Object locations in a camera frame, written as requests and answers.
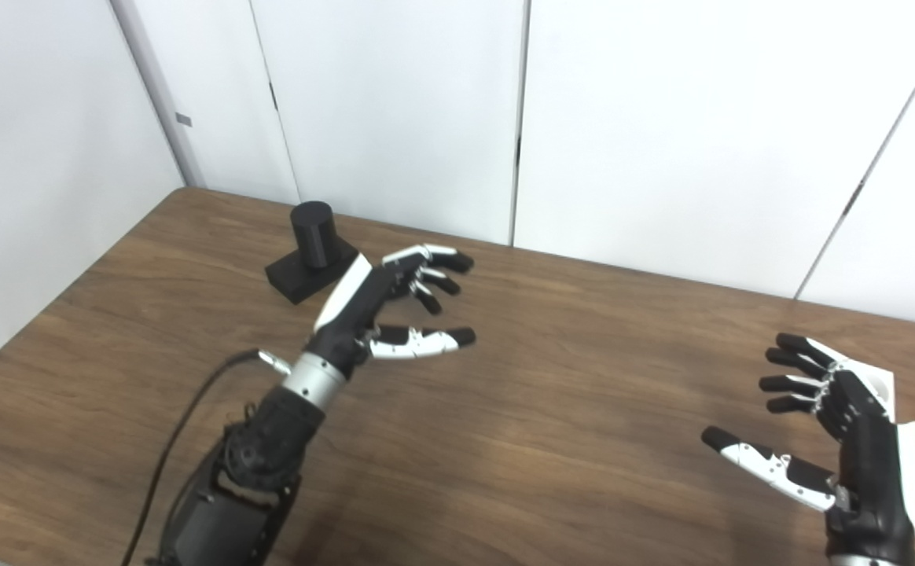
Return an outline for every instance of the wooden table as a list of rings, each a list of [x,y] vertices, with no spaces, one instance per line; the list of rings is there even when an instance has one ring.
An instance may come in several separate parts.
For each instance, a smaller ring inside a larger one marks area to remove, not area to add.
[[[835,466],[803,415],[770,416],[757,377],[778,330],[894,369],[915,418],[915,325],[339,218],[370,258],[419,243],[476,258],[439,320],[442,358],[371,362],[311,444],[268,564],[823,564],[823,523],[699,441],[716,423]],[[0,352],[0,560],[115,564],[178,412],[247,347],[294,359],[328,290],[293,306],[263,268],[288,207],[184,189]],[[236,369],[178,441],[138,557],[219,435],[277,378]]]

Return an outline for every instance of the prosthetic hand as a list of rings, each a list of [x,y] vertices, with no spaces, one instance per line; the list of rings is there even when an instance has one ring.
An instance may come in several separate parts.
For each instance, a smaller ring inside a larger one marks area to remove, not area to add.
[[[304,449],[354,368],[368,358],[423,358],[475,343],[471,329],[378,325],[385,301],[412,295],[439,313],[426,284],[458,294],[461,287],[439,268],[465,273],[472,265],[454,248],[432,244],[387,255],[376,267],[360,255],[322,308],[295,365],[259,353],[285,379],[243,422],[227,427],[203,460],[176,501],[156,563],[263,563],[296,497]]]
[[[787,394],[766,407],[814,415],[841,443],[838,473],[712,426],[703,442],[823,512],[832,565],[914,566],[915,421],[895,423],[895,374],[803,336],[781,333],[775,343],[766,358],[805,376],[762,377],[763,391]]]

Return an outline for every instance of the black rectangular base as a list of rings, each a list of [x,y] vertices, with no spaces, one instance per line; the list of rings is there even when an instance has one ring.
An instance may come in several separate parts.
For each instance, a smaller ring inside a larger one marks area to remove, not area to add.
[[[266,276],[271,285],[277,288],[282,296],[288,298],[289,302],[300,304],[307,297],[342,277],[360,254],[357,248],[342,237],[336,237],[336,246],[339,247],[339,261],[326,268],[311,269],[303,265],[300,251],[295,250],[269,265],[266,268]]]

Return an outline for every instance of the white panel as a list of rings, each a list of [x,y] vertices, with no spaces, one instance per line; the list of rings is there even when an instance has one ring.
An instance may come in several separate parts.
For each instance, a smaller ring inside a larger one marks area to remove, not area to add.
[[[915,99],[802,297],[915,320]]]
[[[0,0],[0,347],[181,183],[105,0]]]
[[[249,0],[112,3],[188,183],[299,203]]]
[[[535,0],[515,244],[792,296],[915,83],[915,2]]]
[[[508,243],[521,0],[255,0],[304,200]]]

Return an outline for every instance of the black cylinder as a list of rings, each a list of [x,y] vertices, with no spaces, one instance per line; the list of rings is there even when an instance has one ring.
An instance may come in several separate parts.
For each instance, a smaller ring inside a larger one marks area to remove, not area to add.
[[[297,205],[289,212],[296,248],[303,265],[313,269],[326,268],[339,261],[338,237],[332,207],[320,200]]]

